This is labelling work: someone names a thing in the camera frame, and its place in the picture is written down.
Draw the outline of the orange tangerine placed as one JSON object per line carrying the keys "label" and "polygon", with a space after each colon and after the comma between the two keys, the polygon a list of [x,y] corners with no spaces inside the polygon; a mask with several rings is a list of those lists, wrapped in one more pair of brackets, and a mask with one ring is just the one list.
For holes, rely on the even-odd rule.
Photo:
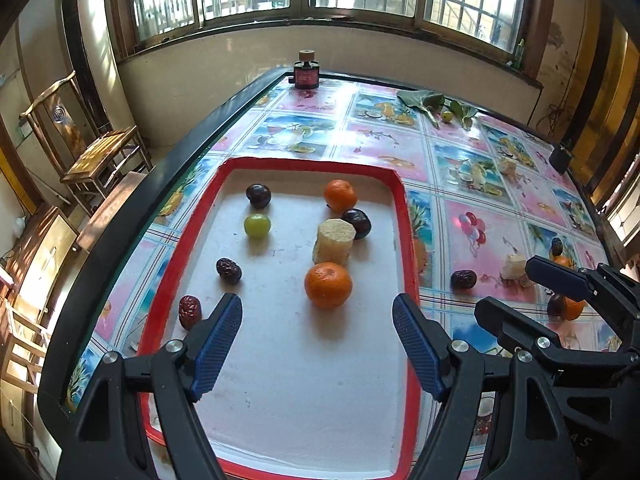
{"label": "orange tangerine placed", "polygon": [[324,189],[323,197],[326,200],[326,206],[338,214],[354,208],[358,202],[354,187],[342,179],[329,182]]}
{"label": "orange tangerine placed", "polygon": [[315,307],[334,309],[341,307],[352,294],[352,278],[344,266],[318,263],[306,273],[304,287]]}
{"label": "orange tangerine placed", "polygon": [[582,311],[585,309],[586,305],[586,300],[576,301],[564,296],[561,318],[565,321],[577,320],[582,315]]}

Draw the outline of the dark wrinkled date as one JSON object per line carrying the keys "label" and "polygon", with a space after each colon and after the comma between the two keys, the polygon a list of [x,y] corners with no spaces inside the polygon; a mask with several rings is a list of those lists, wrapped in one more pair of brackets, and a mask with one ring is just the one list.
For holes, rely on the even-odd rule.
{"label": "dark wrinkled date", "polygon": [[454,271],[450,276],[450,286],[454,290],[469,290],[477,283],[477,274],[470,269]]}

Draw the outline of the red jujube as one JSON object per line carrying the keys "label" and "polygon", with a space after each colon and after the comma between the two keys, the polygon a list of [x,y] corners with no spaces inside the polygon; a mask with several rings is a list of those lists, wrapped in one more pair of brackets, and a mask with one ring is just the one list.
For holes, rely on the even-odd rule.
{"label": "red jujube", "polygon": [[184,330],[192,330],[202,319],[201,301],[192,295],[183,296],[179,301],[179,323]]}

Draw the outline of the dark small date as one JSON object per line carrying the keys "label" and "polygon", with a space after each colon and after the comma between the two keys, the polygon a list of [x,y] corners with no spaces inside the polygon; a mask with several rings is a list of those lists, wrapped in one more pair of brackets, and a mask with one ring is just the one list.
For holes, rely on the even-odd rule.
{"label": "dark small date", "polygon": [[238,284],[242,278],[242,269],[229,258],[220,258],[216,262],[216,271],[220,278],[229,285]]}

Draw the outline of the dark purple plum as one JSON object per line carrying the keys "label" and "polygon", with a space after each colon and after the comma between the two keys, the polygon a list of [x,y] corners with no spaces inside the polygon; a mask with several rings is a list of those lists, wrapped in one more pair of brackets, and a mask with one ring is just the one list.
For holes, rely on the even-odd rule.
{"label": "dark purple plum", "polygon": [[553,294],[547,304],[547,313],[550,318],[565,318],[565,297],[561,294]]}

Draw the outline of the orange tangerine far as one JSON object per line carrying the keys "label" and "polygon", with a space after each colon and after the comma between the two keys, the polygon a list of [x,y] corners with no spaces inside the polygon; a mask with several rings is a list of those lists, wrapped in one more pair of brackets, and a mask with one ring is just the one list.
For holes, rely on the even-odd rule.
{"label": "orange tangerine far", "polygon": [[566,266],[567,268],[570,268],[570,269],[574,269],[575,267],[574,261],[570,257],[567,257],[566,255],[554,256],[553,261],[559,264],[560,266]]}

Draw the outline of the dark date far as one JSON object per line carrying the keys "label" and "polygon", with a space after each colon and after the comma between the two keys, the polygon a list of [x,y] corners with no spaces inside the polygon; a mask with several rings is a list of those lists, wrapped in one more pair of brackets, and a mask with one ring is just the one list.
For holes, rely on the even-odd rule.
{"label": "dark date far", "polygon": [[563,250],[564,245],[562,240],[558,236],[553,237],[550,245],[550,254],[552,255],[552,257],[558,258],[559,256],[562,256]]}

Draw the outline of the black cup with stick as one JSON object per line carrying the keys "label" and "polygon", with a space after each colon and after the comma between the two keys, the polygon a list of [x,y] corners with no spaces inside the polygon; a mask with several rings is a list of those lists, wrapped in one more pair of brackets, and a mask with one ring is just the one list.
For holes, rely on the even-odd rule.
{"label": "black cup with stick", "polygon": [[553,150],[548,158],[549,165],[558,173],[565,174],[570,168],[573,154],[562,144],[554,144]]}

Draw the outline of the far sugarcane piece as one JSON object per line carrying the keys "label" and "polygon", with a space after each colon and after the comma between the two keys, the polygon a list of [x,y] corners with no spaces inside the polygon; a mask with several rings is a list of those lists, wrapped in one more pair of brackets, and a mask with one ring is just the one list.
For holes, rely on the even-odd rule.
{"label": "far sugarcane piece", "polygon": [[500,171],[500,174],[505,177],[514,177],[516,174],[516,163],[509,157],[500,157],[497,162],[497,167]]}

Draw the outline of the red rimmed white tray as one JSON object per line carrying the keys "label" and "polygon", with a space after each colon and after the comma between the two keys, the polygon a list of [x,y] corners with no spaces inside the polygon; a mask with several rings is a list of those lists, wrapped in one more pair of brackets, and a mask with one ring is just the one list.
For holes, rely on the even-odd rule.
{"label": "red rimmed white tray", "polygon": [[[372,229],[352,245],[352,294],[334,309],[308,299],[323,197],[348,181]],[[267,185],[271,202],[245,190]],[[252,240],[249,214],[269,234]],[[237,157],[210,178],[171,255],[140,340],[150,353],[184,336],[178,303],[212,313],[228,286],[215,264],[242,269],[242,323],[215,387],[196,412],[222,469],[242,479],[402,479],[416,444],[420,387],[392,321],[394,298],[418,291],[406,193],[395,171],[349,162]]]}

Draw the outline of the green leaves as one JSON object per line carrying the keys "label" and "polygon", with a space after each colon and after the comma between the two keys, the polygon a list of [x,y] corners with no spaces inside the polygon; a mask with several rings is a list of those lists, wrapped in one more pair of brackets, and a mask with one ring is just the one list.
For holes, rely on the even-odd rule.
{"label": "green leaves", "polygon": [[450,110],[454,114],[451,122],[457,122],[465,131],[472,129],[474,117],[478,112],[478,109],[469,103],[432,90],[398,90],[396,96],[406,107],[420,110],[435,129],[444,124],[440,119],[443,110]]}

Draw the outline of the green grape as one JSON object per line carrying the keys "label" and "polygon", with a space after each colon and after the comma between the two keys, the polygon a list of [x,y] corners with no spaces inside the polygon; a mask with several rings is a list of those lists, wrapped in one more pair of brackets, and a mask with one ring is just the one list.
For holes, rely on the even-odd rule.
{"label": "green grape", "polygon": [[271,230],[271,221],[266,214],[249,214],[244,219],[245,234],[252,240],[261,240]]}

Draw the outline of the small dark grape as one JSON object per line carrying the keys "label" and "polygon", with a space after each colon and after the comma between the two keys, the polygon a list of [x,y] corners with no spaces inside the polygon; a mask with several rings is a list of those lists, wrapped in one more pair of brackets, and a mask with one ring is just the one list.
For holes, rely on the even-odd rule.
{"label": "small dark grape", "polygon": [[271,191],[267,185],[253,183],[245,190],[245,195],[250,206],[256,210],[265,209],[271,202]]}

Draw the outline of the wooden chair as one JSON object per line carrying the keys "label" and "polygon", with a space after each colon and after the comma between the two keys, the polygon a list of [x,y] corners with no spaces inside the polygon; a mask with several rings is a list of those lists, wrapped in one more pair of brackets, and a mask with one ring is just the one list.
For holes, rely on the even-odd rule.
{"label": "wooden chair", "polygon": [[114,130],[96,125],[74,73],[43,90],[18,123],[30,125],[61,184],[89,216],[128,168],[153,168],[137,126]]}

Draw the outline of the red perfume bottle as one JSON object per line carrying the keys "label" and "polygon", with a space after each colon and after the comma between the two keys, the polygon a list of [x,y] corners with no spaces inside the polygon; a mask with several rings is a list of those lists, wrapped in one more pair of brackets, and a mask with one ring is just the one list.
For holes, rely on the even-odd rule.
{"label": "red perfume bottle", "polygon": [[294,86],[299,90],[314,90],[320,84],[320,64],[314,50],[298,51],[298,61],[294,64]]}

